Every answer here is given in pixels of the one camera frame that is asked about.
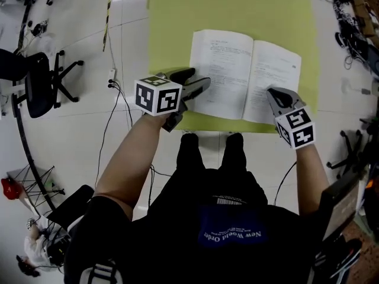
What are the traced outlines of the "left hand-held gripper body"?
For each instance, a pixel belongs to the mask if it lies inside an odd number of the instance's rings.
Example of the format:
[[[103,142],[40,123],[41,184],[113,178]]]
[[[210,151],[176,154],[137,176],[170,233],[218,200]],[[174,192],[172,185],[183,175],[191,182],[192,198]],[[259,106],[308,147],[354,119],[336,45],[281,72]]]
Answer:
[[[184,83],[171,81],[169,73],[135,80],[134,104],[151,116],[166,115],[162,128],[170,133],[181,122],[188,108],[181,99]]]

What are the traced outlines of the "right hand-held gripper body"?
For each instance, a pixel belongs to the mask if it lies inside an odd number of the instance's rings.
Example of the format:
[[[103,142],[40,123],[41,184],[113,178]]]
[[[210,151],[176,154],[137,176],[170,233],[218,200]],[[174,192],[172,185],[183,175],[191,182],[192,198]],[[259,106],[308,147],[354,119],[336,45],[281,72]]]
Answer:
[[[299,95],[294,106],[281,106],[281,115],[275,117],[275,122],[280,136],[291,149],[309,146],[316,140],[311,110]]]

